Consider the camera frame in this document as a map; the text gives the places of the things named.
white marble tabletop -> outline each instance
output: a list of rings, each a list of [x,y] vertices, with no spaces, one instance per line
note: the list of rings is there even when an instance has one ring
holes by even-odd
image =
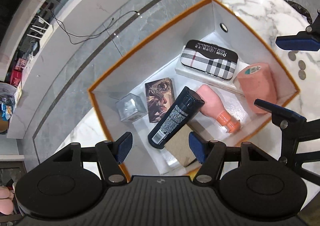
[[[292,61],[288,57],[288,51],[280,49],[275,40],[277,36],[294,35],[305,30],[308,22],[284,0],[220,0],[228,8],[234,11],[235,15],[242,18],[249,26],[260,35],[267,44],[276,52],[281,61],[286,66],[292,77],[300,88],[297,95],[287,108],[305,116],[308,121],[320,118],[320,87],[317,81],[320,80],[320,54],[319,52],[299,51],[295,54],[296,60]],[[299,78],[299,60],[303,60],[306,68],[306,78]],[[75,127],[72,133],[66,138],[63,146],[71,142],[79,142],[82,147],[94,146],[97,142],[105,139],[99,121],[93,109]],[[281,131],[271,122],[266,125],[250,141],[269,153],[274,158],[280,157],[281,151]],[[298,153],[320,150],[320,140],[300,143]],[[95,167],[88,167],[97,173]],[[305,169],[320,174],[320,162],[308,163]],[[320,187],[310,182],[306,182],[308,196],[307,204],[320,190]]]

black cylindrical bottle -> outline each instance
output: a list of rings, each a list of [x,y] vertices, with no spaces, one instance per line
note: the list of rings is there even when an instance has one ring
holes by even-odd
[[[158,122],[148,135],[150,145],[155,148],[164,148],[172,136],[177,133],[204,105],[201,97],[184,87],[164,117]]]

plaid glasses case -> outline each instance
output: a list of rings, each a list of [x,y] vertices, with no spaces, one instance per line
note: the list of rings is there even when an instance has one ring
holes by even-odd
[[[223,80],[231,80],[238,55],[231,50],[198,40],[187,42],[180,61],[183,66]]]

black cable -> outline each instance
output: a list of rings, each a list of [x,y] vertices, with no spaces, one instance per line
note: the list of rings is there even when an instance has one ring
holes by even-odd
[[[111,19],[111,22],[109,23],[109,25],[108,25],[103,31],[101,31],[100,33],[97,33],[97,34],[94,34],[94,35],[80,35],[80,36],[79,36],[79,35],[75,35],[75,34],[71,34],[71,33],[67,32],[67,29],[66,29],[64,23],[63,23],[62,21],[60,21],[58,18],[56,18],[56,16],[55,16],[54,13],[52,12],[52,10],[50,10],[50,12],[51,12],[53,18],[57,21],[58,25],[61,27],[61,29],[68,35],[69,41],[70,41],[70,43],[72,43],[72,44],[79,44],[79,43],[83,43],[83,42],[85,42],[85,41],[88,41],[88,40],[90,40],[90,39],[98,38],[102,33],[104,33],[105,31],[107,31],[107,30],[110,29],[111,27],[113,27],[113,25],[114,25],[117,21],[119,21],[122,17],[124,17],[125,15],[127,15],[127,14],[129,14],[129,13],[131,13],[131,12],[135,12],[136,14],[138,14],[138,11],[130,10],[130,11],[126,12],[125,14],[121,15],[121,16],[120,16],[118,19],[116,19],[115,21],[113,21],[113,20],[114,20],[114,17],[113,17],[113,18]],[[82,40],[82,41],[77,42],[77,43],[73,43],[73,42],[71,41],[71,36],[70,36],[70,35],[75,36],[75,37],[90,37],[90,38],[87,38],[87,39]]]

black and white plaid pattern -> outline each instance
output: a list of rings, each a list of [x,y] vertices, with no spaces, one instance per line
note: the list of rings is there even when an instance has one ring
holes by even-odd
[[[184,49],[180,61],[183,65],[206,72],[217,78],[230,80],[236,69],[236,62],[226,59],[209,59],[200,52]]]

